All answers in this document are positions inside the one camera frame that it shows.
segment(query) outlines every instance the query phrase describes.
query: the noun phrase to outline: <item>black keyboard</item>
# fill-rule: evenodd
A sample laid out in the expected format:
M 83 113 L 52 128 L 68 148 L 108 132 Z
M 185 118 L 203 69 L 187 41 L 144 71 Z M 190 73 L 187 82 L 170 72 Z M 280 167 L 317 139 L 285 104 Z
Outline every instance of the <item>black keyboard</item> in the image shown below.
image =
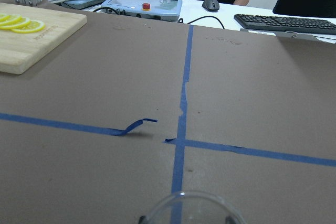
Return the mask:
M 336 25 L 324 19 L 292 18 L 236 14 L 234 19 L 244 28 L 267 31 L 295 31 L 307 34 L 335 34 Z

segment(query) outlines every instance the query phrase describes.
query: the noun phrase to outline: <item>cable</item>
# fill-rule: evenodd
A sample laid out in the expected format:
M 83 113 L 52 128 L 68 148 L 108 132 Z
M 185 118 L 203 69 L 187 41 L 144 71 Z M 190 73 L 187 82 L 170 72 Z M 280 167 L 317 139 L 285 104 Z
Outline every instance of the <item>cable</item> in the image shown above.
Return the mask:
M 195 19 L 195 20 L 193 20 L 193 21 L 190 21 L 190 22 L 188 22 L 187 24 L 191 24 L 191 23 L 193 23 L 193 22 L 195 22 L 195 21 L 198 21 L 198 20 L 200 20 L 200 19 L 202 19 L 202 18 L 215 18 L 215 19 L 218 20 L 218 22 L 221 24 L 222 28 L 225 29 L 223 23 L 222 23 L 217 17 L 215 17 L 215 16 L 203 16 L 203 17 L 197 18 L 197 19 Z M 183 23 L 183 19 L 180 18 L 177 22 L 178 22 L 178 23 Z
M 99 11 L 99 10 L 104 10 L 104 9 L 106 9 L 106 10 L 110 10 L 110 11 L 112 11 L 112 12 L 114 12 L 115 14 L 118 14 L 118 15 L 126 15 L 126 11 L 125 10 L 120 10 L 120 9 L 113 9 L 113 8 L 111 8 L 111 7 L 99 7 L 99 8 L 97 8 L 97 9 L 95 9 L 95 10 L 93 10 L 93 12 L 94 13 L 96 13 L 97 11 Z

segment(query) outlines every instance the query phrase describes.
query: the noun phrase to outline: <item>blue painter's tape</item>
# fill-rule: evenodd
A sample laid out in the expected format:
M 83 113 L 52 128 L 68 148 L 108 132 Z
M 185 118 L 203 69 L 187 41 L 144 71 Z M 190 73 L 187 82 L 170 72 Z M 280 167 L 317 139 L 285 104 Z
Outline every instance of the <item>blue painter's tape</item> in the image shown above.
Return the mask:
M 111 128 L 102 128 L 102 127 L 95 127 L 95 126 L 76 124 L 76 123 L 45 120 L 45 119 L 31 118 L 27 116 L 12 115 L 12 114 L 5 114 L 5 113 L 0 113 L 0 119 L 7 120 L 7 121 L 13 121 L 13 122 L 19 122 L 19 123 L 36 124 L 36 125 L 41 125 L 41 126 L 48 126 L 48 127 L 67 129 L 67 130 L 73 130 L 73 131 L 84 131 L 84 132 L 111 135 L 111 136 L 124 136 L 127 133 L 129 133 L 132 129 L 141 125 L 143 121 L 157 122 L 157 120 L 154 120 L 154 119 L 144 118 L 144 119 L 140 119 L 132 123 L 125 130 L 117 130 L 117 129 L 111 129 Z
M 182 115 L 180 115 L 180 117 L 178 118 L 179 120 L 177 127 L 178 140 L 175 146 L 175 159 L 174 159 L 172 190 L 171 190 L 172 193 L 176 191 L 181 191 L 183 183 L 183 166 L 184 166 L 184 149 L 185 149 L 183 142 L 186 137 L 187 107 L 188 107 L 187 95 L 186 95 L 186 83 L 189 81 L 190 76 L 193 31 L 194 27 L 190 25 L 188 31 L 187 49 L 184 60 L 184 71 L 183 71 L 183 81 L 182 81 L 181 101 L 180 101 L 180 108 L 182 110 Z
M 165 142 L 170 143 L 170 144 L 178 144 L 177 140 L 170 140 L 170 141 L 165 141 Z M 288 154 L 288 153 L 282 153 L 282 152 L 271 152 L 271 151 L 264 151 L 264 150 L 258 150 L 258 149 L 253 149 L 253 148 L 233 146 L 233 145 L 206 143 L 206 142 L 195 141 L 195 140 L 185 140 L 184 146 L 207 149 L 207 150 L 214 150 L 214 151 L 221 151 L 221 152 L 234 152 L 237 154 L 280 159 L 280 160 L 285 160 L 285 161 L 293 161 L 293 162 L 300 162 L 300 163 L 306 163 L 306 164 L 336 167 L 336 160 L 333 160 L 333 159 L 295 155 L 295 154 Z
M 176 140 L 176 138 L 170 138 L 170 139 L 166 139 L 165 141 L 167 142 L 167 143 L 169 143 L 170 141 L 173 141 L 173 140 Z

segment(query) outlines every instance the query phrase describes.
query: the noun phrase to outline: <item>cutting board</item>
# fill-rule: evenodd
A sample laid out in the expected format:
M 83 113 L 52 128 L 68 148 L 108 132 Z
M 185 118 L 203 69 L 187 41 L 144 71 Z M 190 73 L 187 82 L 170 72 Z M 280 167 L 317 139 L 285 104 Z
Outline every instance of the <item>cutting board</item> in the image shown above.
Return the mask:
M 25 72 L 87 22 L 83 14 L 15 4 L 0 3 L 0 13 L 20 14 L 46 24 L 31 34 L 0 29 L 0 71 L 14 74 Z

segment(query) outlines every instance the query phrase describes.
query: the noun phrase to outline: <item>black mouse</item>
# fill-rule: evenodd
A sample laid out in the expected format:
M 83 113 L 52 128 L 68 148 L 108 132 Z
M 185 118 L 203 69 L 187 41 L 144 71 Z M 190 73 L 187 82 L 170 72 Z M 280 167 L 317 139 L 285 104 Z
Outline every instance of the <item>black mouse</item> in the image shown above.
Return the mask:
M 202 7 L 209 12 L 216 12 L 219 10 L 219 2 L 217 0 L 205 0 Z

